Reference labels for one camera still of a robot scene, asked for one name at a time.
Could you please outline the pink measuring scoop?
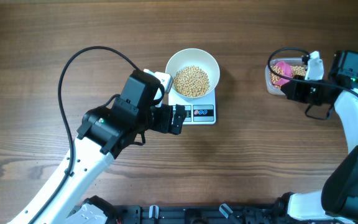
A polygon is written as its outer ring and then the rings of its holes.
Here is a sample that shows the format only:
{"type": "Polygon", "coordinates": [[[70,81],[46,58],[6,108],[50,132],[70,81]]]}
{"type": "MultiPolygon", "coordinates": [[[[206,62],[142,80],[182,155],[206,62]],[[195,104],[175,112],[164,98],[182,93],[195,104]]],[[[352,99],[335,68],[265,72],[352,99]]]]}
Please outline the pink measuring scoop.
{"type": "Polygon", "coordinates": [[[289,80],[286,78],[281,78],[280,76],[277,76],[276,73],[283,77],[292,78],[292,68],[289,64],[287,64],[284,61],[279,61],[274,66],[272,66],[272,69],[275,73],[270,74],[271,82],[277,88],[288,83],[289,80]]]}

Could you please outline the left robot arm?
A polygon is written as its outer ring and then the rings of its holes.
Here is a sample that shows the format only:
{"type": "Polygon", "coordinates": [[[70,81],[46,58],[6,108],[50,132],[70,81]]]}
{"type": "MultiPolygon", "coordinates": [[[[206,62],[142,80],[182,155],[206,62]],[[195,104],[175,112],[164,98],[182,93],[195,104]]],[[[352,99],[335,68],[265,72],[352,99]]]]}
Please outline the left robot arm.
{"type": "Polygon", "coordinates": [[[112,107],[89,110],[83,117],[73,152],[68,152],[32,201],[12,223],[62,223],[94,180],[147,130],[179,135],[185,108],[162,103],[173,85],[167,73],[134,70],[112,107]]]}

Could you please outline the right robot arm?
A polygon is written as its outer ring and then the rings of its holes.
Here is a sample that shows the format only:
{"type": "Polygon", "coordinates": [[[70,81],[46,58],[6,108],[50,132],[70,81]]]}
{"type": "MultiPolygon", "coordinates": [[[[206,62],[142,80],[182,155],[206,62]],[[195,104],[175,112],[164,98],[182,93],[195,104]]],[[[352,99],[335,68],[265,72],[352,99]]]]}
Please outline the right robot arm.
{"type": "Polygon", "coordinates": [[[282,75],[286,83],[280,90],[289,100],[309,107],[328,104],[342,122],[348,155],[322,190],[287,193],[278,199],[277,217],[292,223],[358,223],[358,52],[338,50],[327,79],[319,52],[302,53],[306,75],[282,75]]]}

